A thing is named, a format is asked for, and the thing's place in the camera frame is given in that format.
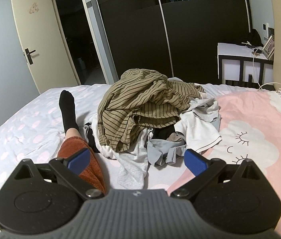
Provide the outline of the cream bedroom door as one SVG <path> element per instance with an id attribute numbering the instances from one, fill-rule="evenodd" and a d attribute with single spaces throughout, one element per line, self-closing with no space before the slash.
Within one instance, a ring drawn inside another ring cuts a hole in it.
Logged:
<path id="1" fill-rule="evenodd" d="M 52 0 L 11 0 L 18 38 L 32 54 L 27 66 L 40 94 L 57 87 L 78 85 L 62 40 Z"/>

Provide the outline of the white black bedside table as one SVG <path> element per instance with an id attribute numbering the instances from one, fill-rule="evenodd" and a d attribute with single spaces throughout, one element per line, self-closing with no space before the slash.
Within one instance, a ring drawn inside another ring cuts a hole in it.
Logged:
<path id="1" fill-rule="evenodd" d="M 237 81 L 266 84 L 273 81 L 273 62 L 245 45 L 218 43 L 218 78 L 220 83 Z"/>

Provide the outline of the white grey cloth in pile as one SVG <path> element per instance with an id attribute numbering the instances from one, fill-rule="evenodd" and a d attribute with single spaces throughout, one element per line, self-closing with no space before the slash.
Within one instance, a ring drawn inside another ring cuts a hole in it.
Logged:
<path id="1" fill-rule="evenodd" d="M 100 145 L 99 134 L 96 132 L 95 142 L 98 151 L 106 157 L 117 160 L 120 164 L 118 169 L 117 183 L 126 189 L 143 189 L 145 177 L 149 167 L 147 157 L 148 132 L 151 129 L 143 129 L 135 143 L 127 151 L 116 153 L 108 145 Z"/>

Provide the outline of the white t-shirt in pile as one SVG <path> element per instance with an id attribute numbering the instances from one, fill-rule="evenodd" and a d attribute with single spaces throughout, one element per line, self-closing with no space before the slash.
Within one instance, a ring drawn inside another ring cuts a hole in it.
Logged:
<path id="1" fill-rule="evenodd" d="M 185 137 L 187 149 L 202 153 L 220 143 L 222 137 L 210 123 L 198 118 L 192 111 L 180 115 L 174 124 L 175 131 Z"/>

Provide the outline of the picture frame on table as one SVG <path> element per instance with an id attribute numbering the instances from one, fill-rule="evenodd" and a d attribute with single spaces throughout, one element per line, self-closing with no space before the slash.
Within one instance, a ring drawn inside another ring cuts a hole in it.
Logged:
<path id="1" fill-rule="evenodd" d="M 265 55 L 265 57 L 268 60 L 271 61 L 273 59 L 273 57 L 274 57 L 274 35 L 271 35 L 269 37 L 268 41 L 262 48 L 262 53 Z"/>

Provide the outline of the polka dot bed sheet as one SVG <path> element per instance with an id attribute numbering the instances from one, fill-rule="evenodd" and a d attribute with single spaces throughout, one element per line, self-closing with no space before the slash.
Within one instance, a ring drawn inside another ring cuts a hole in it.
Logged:
<path id="1" fill-rule="evenodd" d="M 72 93 L 76 104 L 77 123 L 83 125 L 97 115 L 98 105 L 110 85 L 94 84 L 66 88 L 52 88 L 29 102 L 2 126 L 0 126 L 0 189 L 22 159 L 31 159 L 36 164 L 48 163 L 55 158 L 64 138 L 62 115 L 58 101 L 62 90 Z M 125 189 L 118 184 L 120 163 L 95 154 L 104 175 L 105 186 Z M 150 166 L 145 178 L 145 187 L 167 190 L 179 179 L 186 166 L 183 158 L 173 165 L 159 168 Z"/>

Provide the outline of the dark sliding wardrobe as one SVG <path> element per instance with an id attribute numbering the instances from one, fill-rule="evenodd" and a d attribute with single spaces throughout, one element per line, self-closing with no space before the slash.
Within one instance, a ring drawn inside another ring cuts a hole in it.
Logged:
<path id="1" fill-rule="evenodd" d="M 156 70 L 218 84 L 218 44 L 251 28 L 248 0 L 97 0 L 118 75 Z"/>

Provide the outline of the pink cloud blanket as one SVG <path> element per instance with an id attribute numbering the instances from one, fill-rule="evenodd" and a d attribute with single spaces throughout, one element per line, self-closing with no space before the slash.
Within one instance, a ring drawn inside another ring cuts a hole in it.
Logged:
<path id="1" fill-rule="evenodd" d="M 171 197 L 194 179 L 187 167 L 159 193 L 167 238 L 281 238 L 281 91 L 231 93 L 218 104 L 222 140 L 199 154 L 226 167 L 189 200 Z"/>

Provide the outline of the black sock foot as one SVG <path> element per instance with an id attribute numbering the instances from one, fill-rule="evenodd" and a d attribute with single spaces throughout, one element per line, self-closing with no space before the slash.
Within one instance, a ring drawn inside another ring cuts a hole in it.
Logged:
<path id="1" fill-rule="evenodd" d="M 61 95 L 59 97 L 59 108 L 62 114 L 65 133 L 71 128 L 79 130 L 76 122 L 74 97 L 69 91 L 63 90 L 61 92 Z"/>

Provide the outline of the grey garment in pile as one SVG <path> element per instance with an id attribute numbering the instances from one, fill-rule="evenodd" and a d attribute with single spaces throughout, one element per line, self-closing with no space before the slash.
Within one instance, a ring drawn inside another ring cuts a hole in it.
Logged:
<path id="1" fill-rule="evenodd" d="M 173 142 L 162 139 L 151 139 L 147 143 L 147 158 L 153 166 L 173 165 L 177 157 L 183 157 L 186 151 L 186 142 Z"/>

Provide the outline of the olive striped pants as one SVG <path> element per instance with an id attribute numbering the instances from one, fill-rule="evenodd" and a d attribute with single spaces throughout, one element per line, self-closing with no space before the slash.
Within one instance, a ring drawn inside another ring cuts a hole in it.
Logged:
<path id="1" fill-rule="evenodd" d="M 175 124 L 204 89 L 169 80 L 155 70 L 129 69 L 104 94 L 98 107 L 99 143 L 121 153 L 145 128 Z"/>

